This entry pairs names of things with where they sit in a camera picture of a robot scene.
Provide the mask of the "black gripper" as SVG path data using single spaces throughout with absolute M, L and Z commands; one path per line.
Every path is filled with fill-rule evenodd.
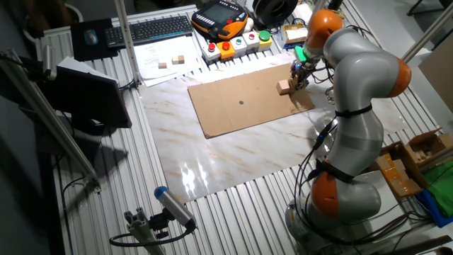
M 297 80 L 297 90 L 305 89 L 309 81 L 307 79 L 312 73 L 312 63 L 293 61 L 291 66 L 291 78 Z

